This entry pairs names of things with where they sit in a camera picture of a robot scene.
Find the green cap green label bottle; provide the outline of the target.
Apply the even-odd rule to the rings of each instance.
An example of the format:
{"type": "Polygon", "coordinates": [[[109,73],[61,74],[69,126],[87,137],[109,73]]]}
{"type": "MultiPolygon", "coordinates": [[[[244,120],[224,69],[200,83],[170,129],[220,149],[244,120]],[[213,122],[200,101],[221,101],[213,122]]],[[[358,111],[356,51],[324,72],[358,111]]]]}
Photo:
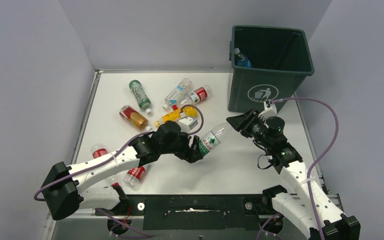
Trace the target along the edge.
{"type": "Polygon", "coordinates": [[[223,122],[213,127],[208,133],[201,137],[198,141],[198,148],[203,156],[208,155],[216,147],[218,147],[233,132],[232,126],[223,122]]]}

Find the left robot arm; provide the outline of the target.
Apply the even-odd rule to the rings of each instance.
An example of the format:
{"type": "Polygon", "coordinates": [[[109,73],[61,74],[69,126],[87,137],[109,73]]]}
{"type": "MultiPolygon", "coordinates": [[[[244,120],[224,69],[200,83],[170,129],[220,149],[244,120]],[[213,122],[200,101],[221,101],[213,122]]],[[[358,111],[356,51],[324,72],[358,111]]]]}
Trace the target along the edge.
{"type": "Polygon", "coordinates": [[[112,210],[124,196],[120,187],[90,188],[109,177],[130,169],[156,162],[162,155],[174,155],[180,160],[195,163],[204,158],[199,147],[200,137],[181,130],[173,121],[156,131],[133,136],[121,148],[85,162],[54,164],[47,174],[39,194],[46,202],[53,220],[62,220],[79,209],[112,210]]]}

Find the blue label water bottle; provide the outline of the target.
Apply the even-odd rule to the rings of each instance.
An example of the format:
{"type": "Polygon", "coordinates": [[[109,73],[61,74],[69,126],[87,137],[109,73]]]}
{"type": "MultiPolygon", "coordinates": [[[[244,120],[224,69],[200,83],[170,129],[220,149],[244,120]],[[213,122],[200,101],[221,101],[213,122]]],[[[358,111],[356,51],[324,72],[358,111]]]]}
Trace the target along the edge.
{"type": "Polygon", "coordinates": [[[249,60],[249,58],[243,54],[243,52],[239,48],[234,48],[233,50],[234,53],[234,63],[236,66],[239,67],[245,67],[245,68],[251,68],[252,63],[249,60]]]}

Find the yellow label bottle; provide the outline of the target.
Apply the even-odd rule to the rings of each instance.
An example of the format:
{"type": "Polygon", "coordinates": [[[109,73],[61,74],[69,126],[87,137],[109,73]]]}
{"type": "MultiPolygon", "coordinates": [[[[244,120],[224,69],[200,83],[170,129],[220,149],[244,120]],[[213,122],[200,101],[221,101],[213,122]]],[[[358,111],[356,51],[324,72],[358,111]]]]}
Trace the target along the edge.
{"type": "Polygon", "coordinates": [[[186,106],[183,109],[173,110],[165,115],[163,115],[159,120],[154,122],[154,125],[158,128],[160,125],[166,123],[167,121],[178,122],[180,119],[185,117],[197,117],[198,111],[191,106],[186,106]]]}

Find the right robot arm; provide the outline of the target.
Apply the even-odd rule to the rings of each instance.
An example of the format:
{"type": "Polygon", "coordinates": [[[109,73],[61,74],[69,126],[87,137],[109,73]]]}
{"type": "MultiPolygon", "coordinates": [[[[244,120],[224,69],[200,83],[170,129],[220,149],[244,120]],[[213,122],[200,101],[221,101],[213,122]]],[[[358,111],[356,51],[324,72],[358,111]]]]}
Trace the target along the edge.
{"type": "Polygon", "coordinates": [[[361,224],[347,216],[308,176],[308,168],[298,151],[284,135],[285,121],[278,116],[260,117],[250,110],[228,117],[232,128],[262,148],[271,166],[293,188],[294,199],[281,185],[267,188],[261,199],[262,209],[286,217],[308,240],[358,240],[361,224]]]}

